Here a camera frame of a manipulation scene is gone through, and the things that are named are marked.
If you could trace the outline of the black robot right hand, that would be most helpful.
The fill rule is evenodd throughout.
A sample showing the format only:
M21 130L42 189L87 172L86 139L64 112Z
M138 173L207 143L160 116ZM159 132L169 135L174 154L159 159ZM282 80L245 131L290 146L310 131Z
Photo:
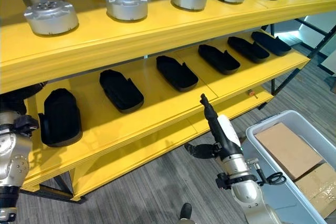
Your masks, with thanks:
M242 154L241 143L230 120L225 115L218 115L209 103L205 94L201 95L200 103L204 106L204 117L214 137L214 144L185 144L187 152L199 159L220 157L225 159L235 154Z

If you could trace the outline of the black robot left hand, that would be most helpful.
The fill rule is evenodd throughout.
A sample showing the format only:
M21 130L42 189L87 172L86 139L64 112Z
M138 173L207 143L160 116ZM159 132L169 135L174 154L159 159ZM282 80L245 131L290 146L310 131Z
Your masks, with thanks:
M47 83L48 81L40 82L1 94L1 112L16 111L21 115L26 114L24 100L41 91Z

